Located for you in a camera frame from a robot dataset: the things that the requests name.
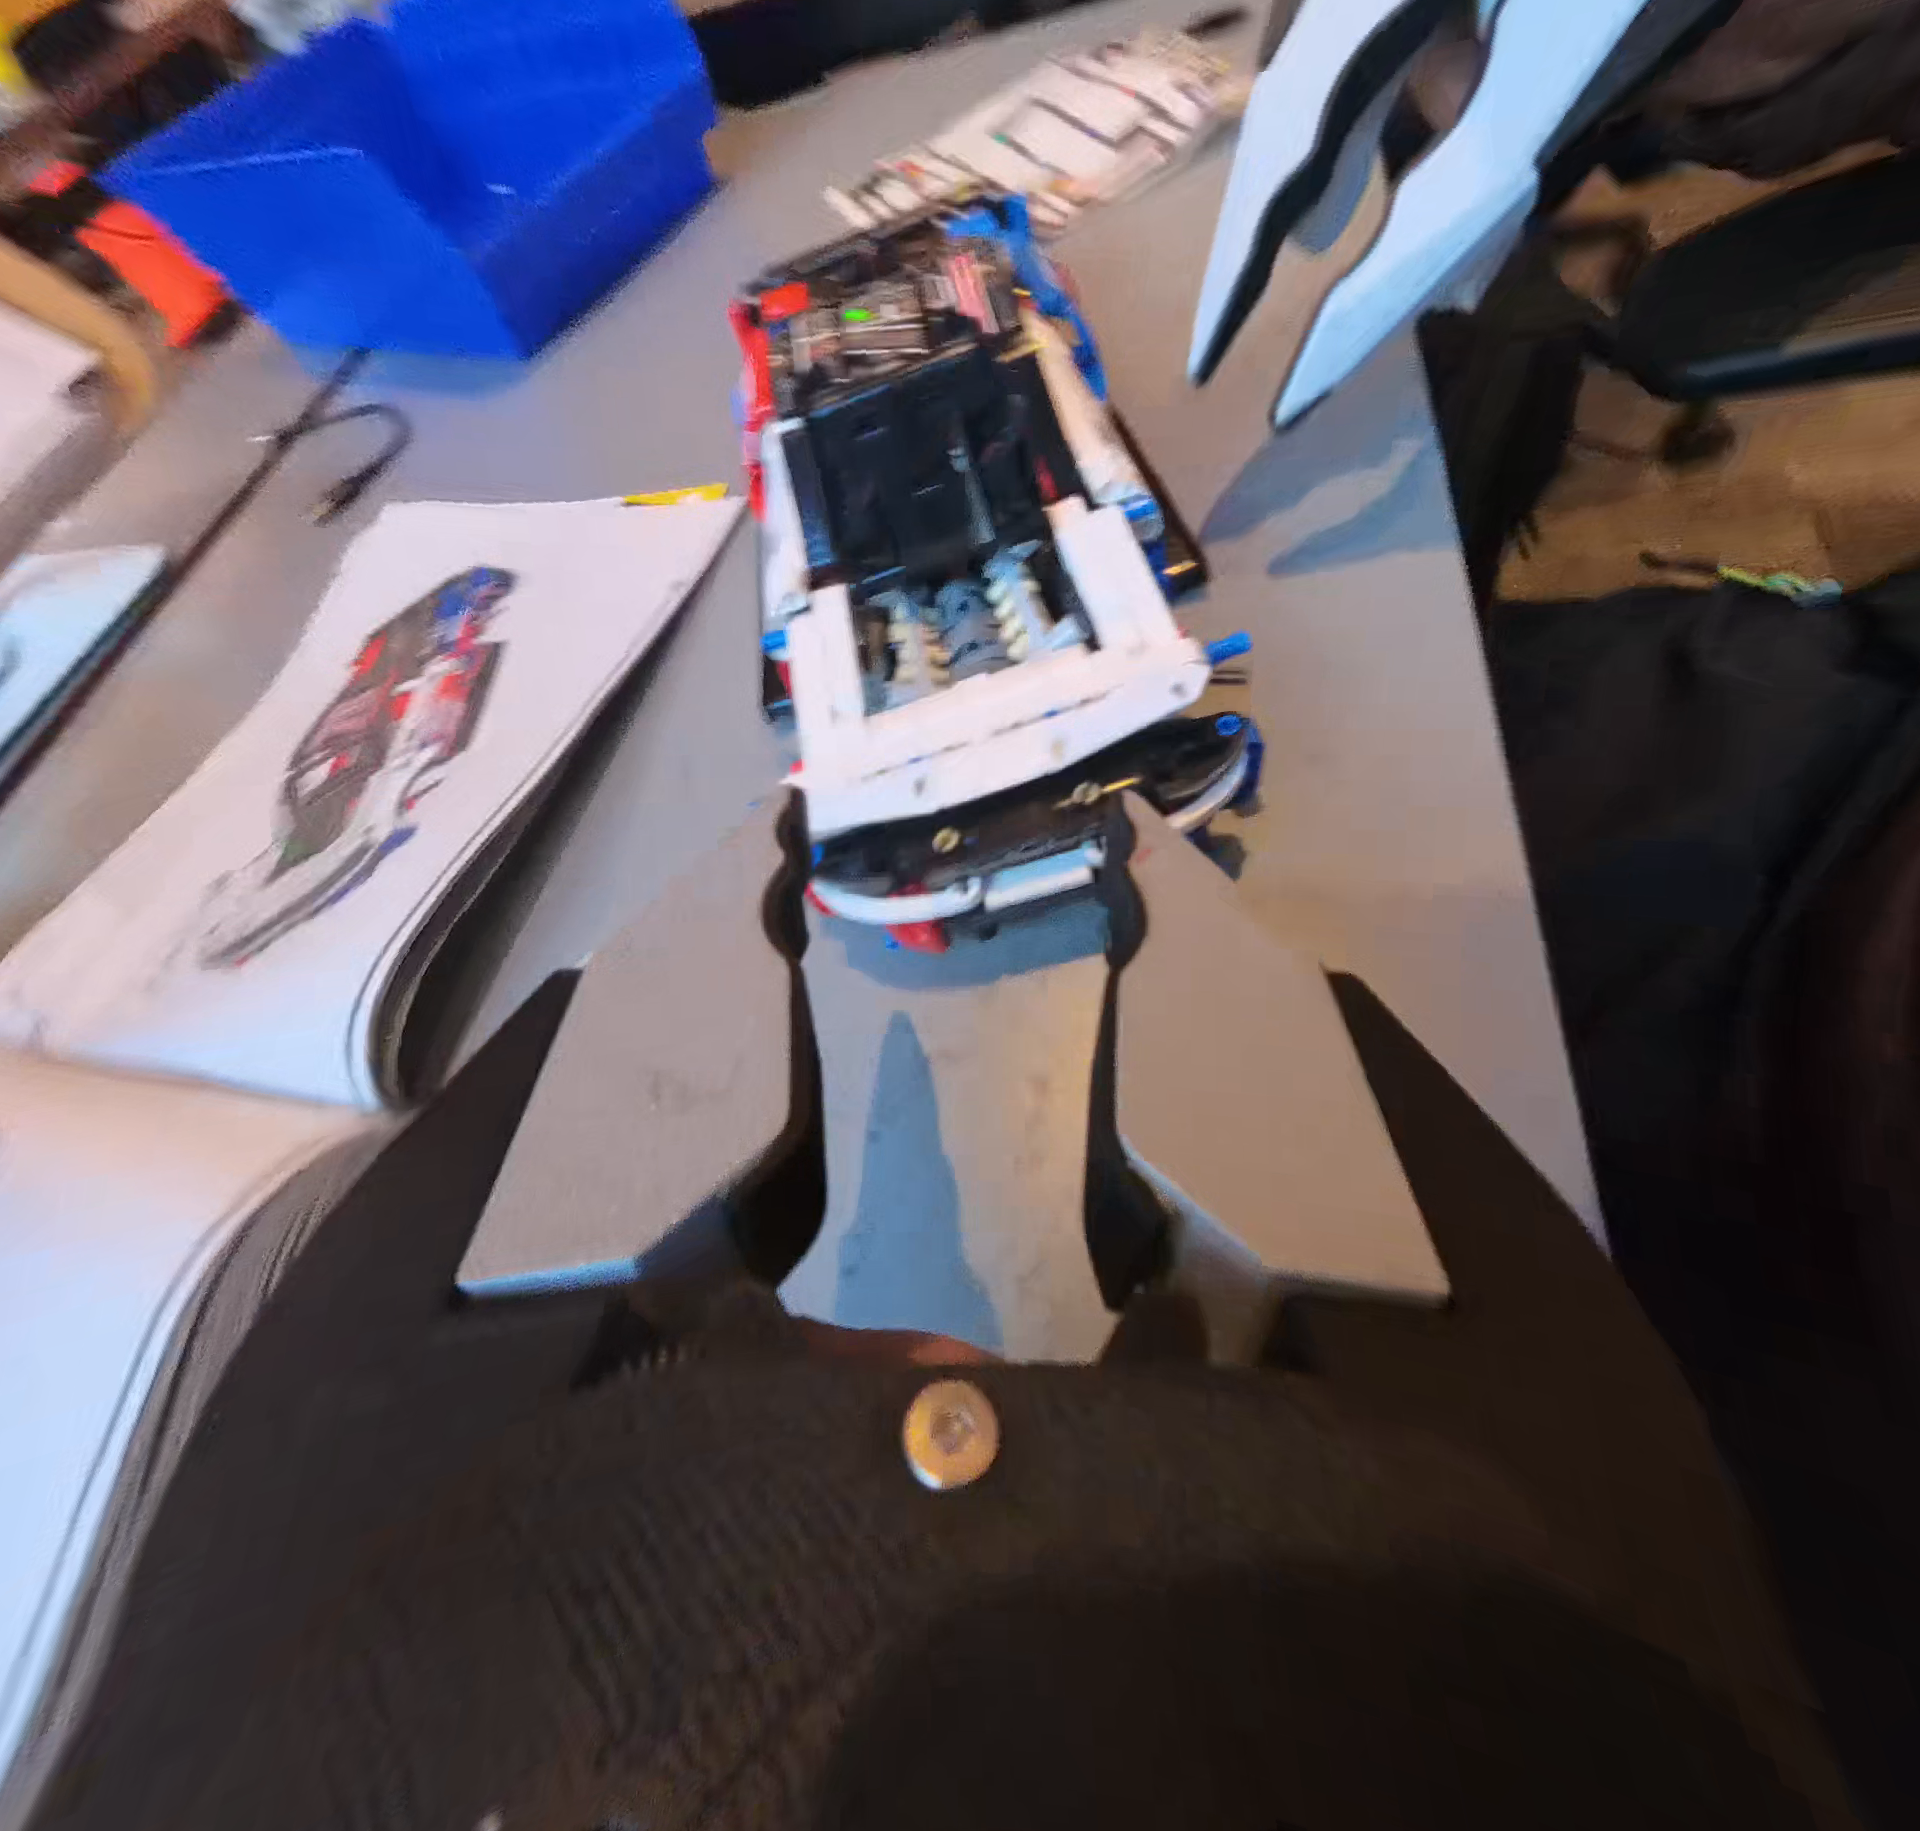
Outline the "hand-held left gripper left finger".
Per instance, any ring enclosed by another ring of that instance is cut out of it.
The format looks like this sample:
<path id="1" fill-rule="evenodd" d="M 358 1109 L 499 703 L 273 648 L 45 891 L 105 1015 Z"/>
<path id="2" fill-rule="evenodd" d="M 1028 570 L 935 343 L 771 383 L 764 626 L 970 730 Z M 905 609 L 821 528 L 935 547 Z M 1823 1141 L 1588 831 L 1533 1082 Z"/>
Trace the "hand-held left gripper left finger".
<path id="1" fill-rule="evenodd" d="M 781 790 L 590 956 L 459 1291 L 773 1288 L 801 1265 L 828 1206 L 809 868 Z"/>

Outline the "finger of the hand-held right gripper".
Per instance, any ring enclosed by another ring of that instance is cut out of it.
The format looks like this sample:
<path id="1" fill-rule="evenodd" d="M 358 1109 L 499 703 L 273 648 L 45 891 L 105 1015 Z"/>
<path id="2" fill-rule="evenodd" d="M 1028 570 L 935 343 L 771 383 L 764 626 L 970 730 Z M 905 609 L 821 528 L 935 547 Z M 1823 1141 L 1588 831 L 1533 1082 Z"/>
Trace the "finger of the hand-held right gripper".
<path id="1" fill-rule="evenodd" d="M 1479 0 L 1479 79 L 1399 179 L 1381 235 L 1333 285 L 1273 407 L 1303 418 L 1401 326 L 1473 309 L 1531 216 L 1548 144 L 1648 0 Z"/>
<path id="2" fill-rule="evenodd" d="M 1275 2 L 1198 290 L 1193 385 L 1214 380 L 1270 288 L 1291 374 L 1333 285 L 1381 238 L 1390 204 L 1383 134 L 1451 2 Z"/>

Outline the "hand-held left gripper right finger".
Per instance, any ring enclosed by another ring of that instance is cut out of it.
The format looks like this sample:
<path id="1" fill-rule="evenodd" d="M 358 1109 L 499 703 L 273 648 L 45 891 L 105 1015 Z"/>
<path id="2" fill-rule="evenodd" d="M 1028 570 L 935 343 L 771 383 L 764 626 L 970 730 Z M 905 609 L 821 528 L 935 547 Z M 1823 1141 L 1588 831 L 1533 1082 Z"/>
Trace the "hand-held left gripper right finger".
<path id="1" fill-rule="evenodd" d="M 1087 1203 L 1111 1296 L 1445 1309 L 1449 1272 L 1329 977 L 1145 798 L 1103 817 Z"/>

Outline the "holographic sticker sheet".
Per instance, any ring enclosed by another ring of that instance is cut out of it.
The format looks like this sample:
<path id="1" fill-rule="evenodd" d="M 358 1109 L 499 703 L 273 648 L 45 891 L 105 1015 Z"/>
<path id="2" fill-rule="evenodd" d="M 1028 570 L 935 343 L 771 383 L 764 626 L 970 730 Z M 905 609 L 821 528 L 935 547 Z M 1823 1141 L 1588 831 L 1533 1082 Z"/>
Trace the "holographic sticker sheet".
<path id="1" fill-rule="evenodd" d="M 941 131 L 826 189 L 843 223 L 874 230 L 976 194 L 1025 201 L 1039 237 L 1139 195 L 1237 123 L 1252 78 L 1210 42 L 1145 28 L 1058 51 Z"/>

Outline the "toy brick race car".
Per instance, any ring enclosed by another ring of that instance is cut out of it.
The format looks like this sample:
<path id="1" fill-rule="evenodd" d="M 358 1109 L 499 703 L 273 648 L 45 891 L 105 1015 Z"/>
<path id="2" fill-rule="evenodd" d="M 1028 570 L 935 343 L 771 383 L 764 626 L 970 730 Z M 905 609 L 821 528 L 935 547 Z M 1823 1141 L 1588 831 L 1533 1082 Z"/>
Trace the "toy brick race car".
<path id="1" fill-rule="evenodd" d="M 976 194 L 766 268 L 730 304 L 764 720 L 805 895 L 941 955 L 1090 885 L 1103 806 L 1258 805 L 1175 605 L 1207 556 L 1133 446 L 1025 201 Z"/>

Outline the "grey desk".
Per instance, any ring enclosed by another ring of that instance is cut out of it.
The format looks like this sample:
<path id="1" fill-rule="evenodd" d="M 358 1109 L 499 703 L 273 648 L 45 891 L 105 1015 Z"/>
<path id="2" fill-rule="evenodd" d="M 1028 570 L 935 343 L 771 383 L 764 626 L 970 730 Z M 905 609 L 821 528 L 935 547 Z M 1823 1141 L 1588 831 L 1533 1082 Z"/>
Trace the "grey desk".
<path id="1" fill-rule="evenodd" d="M 710 135 L 719 189 L 620 295 L 521 374 L 370 367 L 414 416 L 396 501 L 595 501 L 735 474 L 730 290 L 835 231 L 826 184 L 974 108 L 1031 61 L 1216 5 L 1103 0 L 878 61 Z M 1298 430 L 1262 399 L 1275 312 L 1207 388 L 1184 376 L 1231 150 L 1066 243 L 1116 404 L 1193 525 L 1204 638 L 1252 638 L 1266 740 L 1237 893 L 1284 947 L 1353 973 L 1588 1224 L 1596 1190 L 1524 839 L 1406 335 Z M 300 519 L 352 449 L 310 442 L 181 579 L 4 805 L 4 947 L 32 930 L 203 761 L 277 673 L 361 522 Z M 471 913 L 440 1053 L 468 1053 L 769 800 L 783 771 L 750 652 L 749 533 L 606 709 Z M 826 1062 L 831 1208 L 783 1300 L 829 1323 L 941 1332 L 1015 1359 L 1096 1350 L 1108 1314 L 1068 1221 L 1082 1185 L 1105 968 L 1090 905 L 947 955 L 823 923 L 805 956 Z"/>

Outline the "black mesh office chair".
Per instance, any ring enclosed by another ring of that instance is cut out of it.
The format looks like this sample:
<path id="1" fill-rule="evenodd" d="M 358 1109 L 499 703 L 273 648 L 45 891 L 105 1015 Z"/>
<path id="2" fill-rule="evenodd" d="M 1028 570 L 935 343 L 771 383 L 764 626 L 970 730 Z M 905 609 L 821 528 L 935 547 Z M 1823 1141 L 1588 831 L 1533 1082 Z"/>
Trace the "black mesh office chair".
<path id="1" fill-rule="evenodd" d="M 1918 371 L 1918 154 L 1781 189 L 1680 241 L 1629 248 L 1588 353 L 1668 404 L 1654 457 L 1734 446 L 1726 405 Z"/>

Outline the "thick instruction booklet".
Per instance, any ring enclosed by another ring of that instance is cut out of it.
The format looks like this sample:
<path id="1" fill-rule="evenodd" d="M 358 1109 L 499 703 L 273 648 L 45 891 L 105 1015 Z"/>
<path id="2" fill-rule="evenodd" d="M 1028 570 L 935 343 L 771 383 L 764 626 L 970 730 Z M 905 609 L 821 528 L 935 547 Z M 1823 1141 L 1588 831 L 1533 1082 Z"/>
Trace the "thick instruction booklet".
<path id="1" fill-rule="evenodd" d="M 253 710 L 4 956 L 4 1786 L 220 1367 L 395 1135 L 420 959 L 739 514 L 384 508 Z"/>

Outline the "black backpack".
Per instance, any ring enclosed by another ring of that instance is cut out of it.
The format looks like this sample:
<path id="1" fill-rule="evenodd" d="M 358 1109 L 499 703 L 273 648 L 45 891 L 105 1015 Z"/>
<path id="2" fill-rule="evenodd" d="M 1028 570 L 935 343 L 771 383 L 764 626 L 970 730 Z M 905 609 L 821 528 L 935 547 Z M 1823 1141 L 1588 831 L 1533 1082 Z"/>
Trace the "black backpack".
<path id="1" fill-rule="evenodd" d="M 1605 1221 L 1916 1409 L 1918 579 L 1509 602 L 1489 661 Z"/>

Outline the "blue storage bin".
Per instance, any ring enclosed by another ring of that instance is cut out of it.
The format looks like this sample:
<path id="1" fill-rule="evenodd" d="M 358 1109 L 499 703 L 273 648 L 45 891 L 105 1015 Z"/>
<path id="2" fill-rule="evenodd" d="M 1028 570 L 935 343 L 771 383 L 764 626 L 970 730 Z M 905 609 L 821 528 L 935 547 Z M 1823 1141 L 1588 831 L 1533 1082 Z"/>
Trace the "blue storage bin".
<path id="1" fill-rule="evenodd" d="M 526 360 L 711 189 L 676 0 L 395 0 L 105 168 L 288 345 Z"/>

